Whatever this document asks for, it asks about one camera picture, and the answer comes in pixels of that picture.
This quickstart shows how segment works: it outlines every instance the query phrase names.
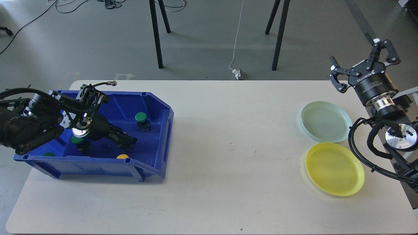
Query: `black table leg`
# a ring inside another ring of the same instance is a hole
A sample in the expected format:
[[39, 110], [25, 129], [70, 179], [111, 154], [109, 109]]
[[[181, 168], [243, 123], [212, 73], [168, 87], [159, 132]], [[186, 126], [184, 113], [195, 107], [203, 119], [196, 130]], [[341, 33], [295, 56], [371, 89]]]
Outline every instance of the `black table leg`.
[[170, 25], [168, 24], [168, 19], [167, 19], [167, 12], [164, 7], [163, 0], [158, 0], [158, 4], [160, 5], [161, 14], [163, 15], [164, 25], [166, 26], [167, 33], [171, 33]]
[[279, 34], [277, 35], [276, 49], [274, 50], [274, 57], [273, 57], [273, 65], [271, 66], [271, 69], [273, 71], [277, 70], [277, 63], [279, 61], [280, 48], [282, 46], [283, 32], [285, 30], [287, 12], [289, 10], [289, 3], [290, 3], [290, 0], [284, 0], [283, 2], [283, 11], [282, 11], [282, 17], [280, 18]]
[[158, 68], [162, 69], [164, 68], [164, 66], [163, 66], [163, 58], [161, 55], [160, 35], [158, 33], [157, 12], [155, 10], [154, 0], [150, 0], [150, 10], [151, 10], [151, 20], [153, 22], [155, 50], [157, 51]]
[[280, 0], [275, 0], [273, 9], [271, 10], [270, 19], [268, 19], [267, 28], [265, 29], [265, 34], [270, 33], [271, 25], [273, 24], [274, 17], [276, 16], [277, 8], [279, 8]]

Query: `black cable on floor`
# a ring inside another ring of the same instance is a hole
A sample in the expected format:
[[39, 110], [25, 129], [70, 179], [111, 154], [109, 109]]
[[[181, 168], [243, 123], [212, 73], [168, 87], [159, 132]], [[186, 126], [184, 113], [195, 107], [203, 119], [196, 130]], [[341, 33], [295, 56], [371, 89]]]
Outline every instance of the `black cable on floor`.
[[51, 9], [51, 7], [52, 7], [53, 5], [51, 5], [46, 11], [44, 11], [40, 16], [38, 16], [38, 17], [36, 17], [33, 21], [31, 21], [31, 22], [29, 22], [29, 23], [27, 23], [27, 24], [25, 24], [23, 27], [21, 27], [16, 33], [15, 33], [15, 35], [13, 36], [13, 38], [12, 38], [12, 40], [9, 42], [9, 44], [7, 45], [7, 47], [6, 48], [4, 48], [4, 50], [2, 51], [2, 52], [0, 52], [0, 55], [1, 54], [3, 54], [3, 52], [10, 46], [10, 44], [12, 44], [12, 42], [13, 42], [13, 40], [15, 40], [15, 38], [16, 38], [16, 36], [18, 35], [18, 33], [24, 28], [24, 27], [26, 27], [28, 24], [30, 24], [30, 23], [32, 23], [32, 22], [34, 22], [34, 21], [36, 21], [39, 17], [41, 17], [41, 16], [43, 16], [49, 9]]

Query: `translucent plate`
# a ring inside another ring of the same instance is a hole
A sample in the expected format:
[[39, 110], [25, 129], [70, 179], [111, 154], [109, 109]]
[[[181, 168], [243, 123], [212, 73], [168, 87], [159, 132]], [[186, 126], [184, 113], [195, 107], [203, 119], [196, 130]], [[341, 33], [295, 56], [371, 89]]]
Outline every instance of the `translucent plate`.
[[341, 142], [347, 139], [352, 121], [339, 106], [315, 101], [307, 104], [301, 113], [302, 126], [314, 139], [321, 142]]

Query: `blue storage crate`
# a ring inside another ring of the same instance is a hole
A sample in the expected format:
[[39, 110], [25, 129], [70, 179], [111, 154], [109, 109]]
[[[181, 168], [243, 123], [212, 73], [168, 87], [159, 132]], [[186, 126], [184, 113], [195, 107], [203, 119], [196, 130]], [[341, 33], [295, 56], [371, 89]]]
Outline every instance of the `blue storage crate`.
[[[58, 91], [72, 98], [78, 91]], [[26, 155], [14, 155], [15, 161], [24, 161], [42, 173], [58, 179], [62, 174], [133, 176], [138, 181], [153, 174], [166, 176], [168, 148], [174, 112], [166, 103], [149, 92], [105, 92], [110, 102], [102, 104], [99, 113], [109, 123], [138, 138], [134, 148], [124, 152], [106, 138], [90, 141], [93, 150], [86, 155], [71, 142], [71, 130]], [[145, 112], [151, 123], [150, 132], [139, 130], [135, 114]], [[54, 156], [44, 156], [52, 152]], [[116, 159], [120, 154], [129, 158]]]

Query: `gray floor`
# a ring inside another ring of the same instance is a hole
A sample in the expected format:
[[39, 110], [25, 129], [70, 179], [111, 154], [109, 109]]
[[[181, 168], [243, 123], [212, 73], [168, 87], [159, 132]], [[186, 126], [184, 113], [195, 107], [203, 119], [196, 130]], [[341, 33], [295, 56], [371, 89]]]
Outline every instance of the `gray floor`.
[[[60, 10], [72, 10], [81, 2]], [[273, 2], [244, 2], [231, 67], [251, 74], [250, 80], [326, 80], [331, 55], [344, 68], [368, 57], [371, 47], [344, 1], [294, 0], [278, 70], [271, 71], [280, 15], [270, 35], [264, 30]], [[387, 70], [396, 86], [401, 91], [418, 86], [418, 29], [411, 16], [395, 0], [356, 3], [376, 35], [389, 38], [402, 59]], [[241, 0], [188, 0], [183, 11], [168, 13], [171, 34], [165, 32], [157, 12], [164, 69], [157, 66], [147, 1], [127, 0], [121, 8], [106, 10], [103, 3], [90, 0], [69, 14], [52, 8], [0, 55], [0, 88], [68, 89], [79, 79], [234, 80], [228, 65], [241, 4]], [[0, 1], [0, 25], [16, 33], [47, 8], [43, 0]], [[1, 50], [10, 39], [0, 32]], [[30, 167], [14, 162], [12, 151], [3, 146], [0, 155], [0, 234], [7, 234], [4, 224]]]

